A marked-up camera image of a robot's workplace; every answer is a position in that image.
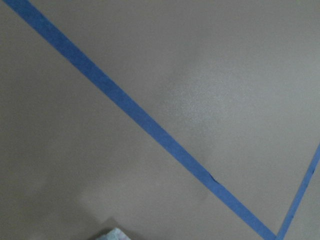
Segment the floor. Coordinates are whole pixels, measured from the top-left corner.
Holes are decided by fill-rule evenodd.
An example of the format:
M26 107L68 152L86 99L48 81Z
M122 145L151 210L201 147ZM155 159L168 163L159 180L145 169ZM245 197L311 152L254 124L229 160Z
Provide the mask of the floor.
M31 0L275 234L320 142L317 0ZM0 1L3 239L258 240ZM320 168L285 240L320 239Z

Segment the thin blue tape strip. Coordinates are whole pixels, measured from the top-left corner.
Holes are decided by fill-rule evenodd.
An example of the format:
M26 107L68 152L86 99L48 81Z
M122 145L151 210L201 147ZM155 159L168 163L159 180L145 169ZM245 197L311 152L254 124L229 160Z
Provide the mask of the thin blue tape strip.
M57 51L68 59L81 73L104 92L115 104L127 113L141 128L150 134L175 159L188 169L213 194L226 204L264 240L274 240L273 234L224 186L156 123L119 86L102 72L85 54L60 32L27 0L4 0L31 27L43 36Z
M301 182L301 185L300 185L300 187L299 187L299 189L298 189L298 191L292 201L292 204L291 204L291 206L290 206L290 208L289 208L289 210L283 220L283 223L280 227L280 230L276 236L276 240L283 240L284 239L284 237L290 227L290 224L291 224L292 220L294 219L294 216L297 212L297 209L300 205L300 202L301 202L301 200L307 190L307 187L310 183L310 180L316 170L316 167L319 163L319 160L320 160L320 144L315 151L313 159L312 159L312 161L311 161L311 163L310 163L310 165L304 175L304 178Z

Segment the diagonal blue tape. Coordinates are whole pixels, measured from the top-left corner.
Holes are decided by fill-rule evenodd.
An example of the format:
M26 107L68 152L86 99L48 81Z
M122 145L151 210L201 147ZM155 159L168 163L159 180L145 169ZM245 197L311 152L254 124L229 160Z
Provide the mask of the diagonal blue tape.
M298 189L298 191L292 201L292 204L291 204L291 206L290 206L290 208L289 208L289 210L283 220L283 223L280 227L280 230L276 236L276 240L283 240L284 239L284 237L290 227L290 224L291 224L291 222L297 212L299 204L300 204L300 202L301 202L301 200L307 190L307 187L310 183L310 180L316 170L316 167L319 163L319 160L320 160L320 144L315 151L313 159L312 159L312 161L311 161L311 163L310 163L310 165L304 175L304 178L301 182L301 185L300 185L300 187L299 187L299 189Z
M81 73L104 92L115 104L128 114L141 128L150 134L176 160L189 170L213 194L226 204L264 240L274 240L273 234L224 186L156 123L136 102L102 72L62 32L45 18L27 0L4 0L31 27L46 39L57 51L68 59Z

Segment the concrete floor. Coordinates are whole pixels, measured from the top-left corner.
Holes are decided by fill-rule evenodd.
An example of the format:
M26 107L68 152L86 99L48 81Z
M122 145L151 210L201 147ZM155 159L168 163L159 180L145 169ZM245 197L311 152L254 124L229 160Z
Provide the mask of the concrete floor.
M320 2L31 0L277 233L320 141ZM3 239L257 240L0 2ZM320 170L285 240L320 239Z

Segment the wide blue tape strip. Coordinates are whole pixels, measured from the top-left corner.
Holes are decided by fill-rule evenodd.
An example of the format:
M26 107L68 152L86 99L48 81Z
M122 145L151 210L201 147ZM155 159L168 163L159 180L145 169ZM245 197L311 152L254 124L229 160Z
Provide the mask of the wide blue tape strip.
M296 214L296 211L299 207L299 204L300 204L300 202L301 202L301 200L307 190L307 187L310 183L310 180L316 170L316 167L319 163L319 160L320 160L320 144L315 151L313 159L312 159L312 161L311 161L311 163L310 163L310 165L304 175L304 178L301 182L301 185L300 185L300 187L299 187L299 189L298 189L298 191L292 201L292 204L291 204L291 206L290 206L290 208L289 208L289 210L283 220L283 223L280 227L280 230L276 236L276 240L283 240L284 239L284 237L290 227L290 224Z
M137 103L135 103L119 86L117 86L87 56L85 56L85 54L67 39L62 32L31 5L31 3L27 0L4 0L4 2L6 2L57 51L67 58L81 73L91 80L264 240L275 239L275 234L273 234L224 186L218 183L197 160L195 160Z

